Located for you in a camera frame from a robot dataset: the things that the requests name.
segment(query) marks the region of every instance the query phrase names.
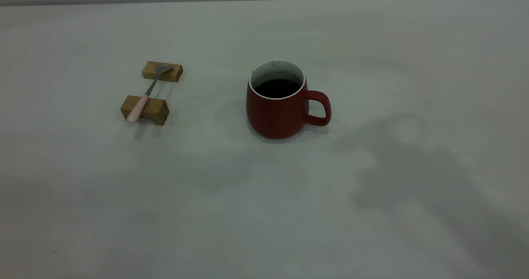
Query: spoon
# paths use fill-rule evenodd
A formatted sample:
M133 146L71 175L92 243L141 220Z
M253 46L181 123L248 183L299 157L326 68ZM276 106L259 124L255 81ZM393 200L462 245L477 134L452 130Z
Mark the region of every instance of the spoon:
M145 94L138 100L138 103L136 103L136 106L132 109L131 113L127 117L128 123L136 123L138 118L140 117L141 111L143 111L143 107L147 103L147 100L149 100L149 95L151 94L151 91L155 87L156 81L160 77L160 74L163 74L164 72L168 72L172 69L172 66L170 65L160 65L156 68L156 77L153 83L151 84L151 87L145 92Z

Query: white table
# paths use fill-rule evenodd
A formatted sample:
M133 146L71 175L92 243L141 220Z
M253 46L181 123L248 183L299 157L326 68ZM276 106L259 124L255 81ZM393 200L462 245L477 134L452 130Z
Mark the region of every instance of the white table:
M529 277L529 0L0 8L0 277ZM333 117L284 141L246 78ZM148 61L184 67L127 124ZM311 103L311 113L323 107Z

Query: dark liquid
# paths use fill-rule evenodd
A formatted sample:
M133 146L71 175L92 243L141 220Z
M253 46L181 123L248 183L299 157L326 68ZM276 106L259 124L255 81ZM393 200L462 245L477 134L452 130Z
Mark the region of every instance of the dark liquid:
M267 98L285 98L296 93L301 86L287 79L271 79L265 81L255 88L255 91Z

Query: pink spoon handle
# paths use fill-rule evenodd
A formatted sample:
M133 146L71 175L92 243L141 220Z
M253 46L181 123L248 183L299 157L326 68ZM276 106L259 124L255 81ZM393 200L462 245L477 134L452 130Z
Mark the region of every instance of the pink spoon handle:
M138 103L136 103L136 106L132 109L132 112L127 117L128 123L136 123L138 118L140 117L141 111L143 111L143 107L147 103L147 100L149 100L149 95L144 94L140 100L138 100Z

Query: red mug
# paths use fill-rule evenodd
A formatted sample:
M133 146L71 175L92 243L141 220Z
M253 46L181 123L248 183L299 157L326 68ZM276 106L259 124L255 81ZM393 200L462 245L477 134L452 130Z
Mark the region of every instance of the red mug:
M300 85L299 90L283 98L263 96L255 88L273 79L287 79ZM308 114L308 101L316 100L323 104L325 117ZM307 78L296 64L272 60L260 64L248 78L246 89L246 114L253 128L262 136L271 139L284 139L295 135L305 123L325 126L331 120L331 104L327 95L310 91Z

